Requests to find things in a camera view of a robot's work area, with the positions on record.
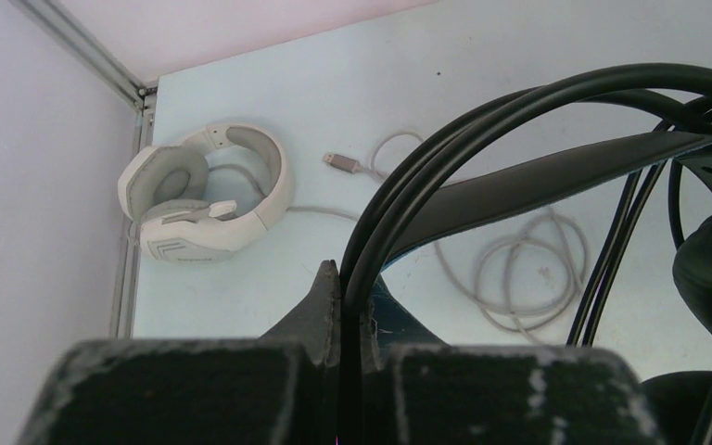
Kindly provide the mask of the black headset with blue band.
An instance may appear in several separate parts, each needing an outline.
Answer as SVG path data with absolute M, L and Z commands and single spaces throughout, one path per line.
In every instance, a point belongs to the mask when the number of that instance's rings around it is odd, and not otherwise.
M 635 108 L 656 115 L 659 123 L 650 133 L 572 148 L 450 183 L 461 166 L 504 135 L 578 102 Z M 586 72 L 495 99 L 422 143 L 369 202 L 343 258 L 337 440 L 366 444 L 362 440 L 364 379 L 379 365 L 372 355 L 368 305 L 387 264 L 442 237 L 625 177 L 617 212 L 565 346 L 591 348 L 617 268 L 668 160 L 673 161 L 670 227 L 675 243 L 681 244 L 681 168 L 689 166 L 712 191 L 711 69 L 642 63 Z M 712 372 L 663 375 L 640 387 L 663 433 L 660 444 L 712 444 Z

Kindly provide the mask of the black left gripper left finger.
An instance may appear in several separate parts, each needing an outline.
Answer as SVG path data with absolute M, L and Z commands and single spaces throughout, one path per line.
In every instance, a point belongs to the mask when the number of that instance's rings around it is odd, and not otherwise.
M 339 280 L 248 339 L 98 339 L 60 357 L 21 444 L 332 444 Z

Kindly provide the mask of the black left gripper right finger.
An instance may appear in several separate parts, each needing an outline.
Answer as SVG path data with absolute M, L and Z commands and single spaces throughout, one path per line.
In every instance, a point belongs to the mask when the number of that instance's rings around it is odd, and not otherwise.
M 660 444 L 640 384 L 612 352 L 450 346 L 376 283 L 366 444 Z

